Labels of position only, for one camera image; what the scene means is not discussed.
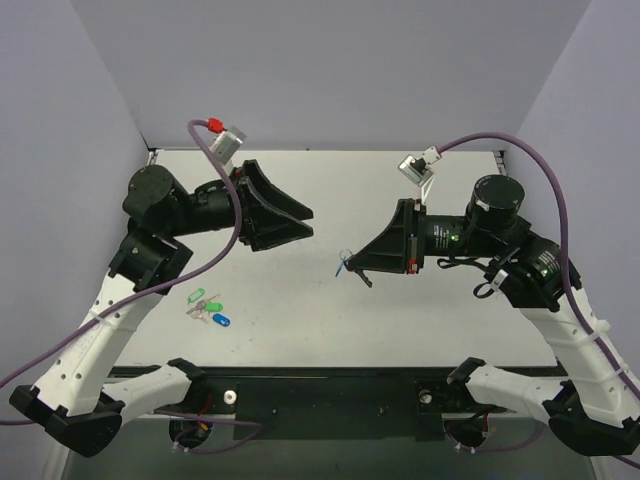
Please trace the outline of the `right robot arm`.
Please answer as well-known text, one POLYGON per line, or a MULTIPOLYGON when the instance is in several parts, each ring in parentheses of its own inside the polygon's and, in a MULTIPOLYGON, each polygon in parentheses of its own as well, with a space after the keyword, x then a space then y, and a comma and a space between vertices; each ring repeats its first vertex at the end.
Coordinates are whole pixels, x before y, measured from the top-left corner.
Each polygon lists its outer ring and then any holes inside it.
POLYGON ((549 426, 564 445, 584 456, 622 456, 639 446, 639 382, 621 361, 602 352, 611 344, 608 324, 580 322, 571 306, 588 298, 575 269, 562 282, 561 250, 532 232, 519 216, 523 187, 502 175, 487 175, 473 187, 461 216, 431 215, 413 199, 398 201, 387 227, 345 261, 347 270, 416 274, 427 257, 440 268, 473 267, 485 279, 473 294, 502 293, 540 332, 564 368, 564 380, 515 374, 469 357, 447 377, 449 402, 526 414, 549 426))

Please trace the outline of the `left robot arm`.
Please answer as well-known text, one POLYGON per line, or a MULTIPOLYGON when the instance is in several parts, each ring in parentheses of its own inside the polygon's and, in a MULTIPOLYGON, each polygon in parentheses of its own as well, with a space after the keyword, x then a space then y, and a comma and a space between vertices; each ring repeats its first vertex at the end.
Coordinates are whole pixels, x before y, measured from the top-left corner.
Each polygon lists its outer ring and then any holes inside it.
POLYGON ((54 349, 54 364, 9 402, 58 443, 90 458, 126 423, 157 409, 194 413, 212 406, 206 374, 177 358, 110 384, 107 377, 143 319, 175 285, 192 251, 179 237, 231 228, 232 242, 264 251, 313 234, 312 210, 274 186, 255 160, 188 192, 168 169, 131 178, 123 210, 127 234, 111 260, 79 335, 54 349))

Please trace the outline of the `bunch of keys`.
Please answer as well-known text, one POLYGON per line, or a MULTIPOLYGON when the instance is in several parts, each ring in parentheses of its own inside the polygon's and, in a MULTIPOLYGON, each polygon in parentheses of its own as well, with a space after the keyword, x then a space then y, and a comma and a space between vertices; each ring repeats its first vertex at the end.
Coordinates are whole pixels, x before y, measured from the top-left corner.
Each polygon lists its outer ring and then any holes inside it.
POLYGON ((186 314, 193 319, 198 319, 202 322, 206 322, 208 319, 206 311, 206 306, 208 303, 209 300, 199 300, 186 312, 186 314))

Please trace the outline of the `green key tag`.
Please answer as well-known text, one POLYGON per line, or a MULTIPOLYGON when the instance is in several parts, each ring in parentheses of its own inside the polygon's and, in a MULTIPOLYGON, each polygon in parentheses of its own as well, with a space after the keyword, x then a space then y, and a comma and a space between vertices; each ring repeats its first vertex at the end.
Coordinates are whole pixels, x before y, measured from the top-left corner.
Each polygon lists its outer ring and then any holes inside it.
POLYGON ((187 297, 187 304, 194 304, 200 300, 206 294, 206 290, 203 288, 197 288, 187 297))
POLYGON ((221 312, 224 309, 223 305, 219 302, 207 302, 204 310, 206 312, 214 312, 214 313, 218 313, 221 312))

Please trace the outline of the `dark blue key tag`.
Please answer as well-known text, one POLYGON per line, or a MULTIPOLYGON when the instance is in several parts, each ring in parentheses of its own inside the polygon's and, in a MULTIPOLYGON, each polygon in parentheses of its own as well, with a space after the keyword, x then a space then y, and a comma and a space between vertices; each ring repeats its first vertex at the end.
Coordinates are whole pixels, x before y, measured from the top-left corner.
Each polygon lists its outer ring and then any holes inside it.
POLYGON ((216 324, 218 324, 218 325, 220 325, 220 326, 222 326, 222 327, 229 327, 229 326, 230 326, 230 324, 231 324, 231 320, 230 320, 228 317, 226 317, 226 316, 224 316, 224 315, 222 315, 222 314, 220 314, 220 313, 215 313, 215 314, 212 316, 212 320, 213 320, 216 324))

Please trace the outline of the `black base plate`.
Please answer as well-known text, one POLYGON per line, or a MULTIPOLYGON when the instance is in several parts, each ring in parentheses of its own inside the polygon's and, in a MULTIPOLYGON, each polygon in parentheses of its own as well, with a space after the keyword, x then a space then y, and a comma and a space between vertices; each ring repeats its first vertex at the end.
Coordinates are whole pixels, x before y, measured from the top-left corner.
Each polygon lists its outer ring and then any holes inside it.
POLYGON ((451 388, 448 367, 207 367, 212 389, 182 412, 232 415, 235 438, 264 426, 263 440, 439 440, 443 416, 486 410, 451 388))

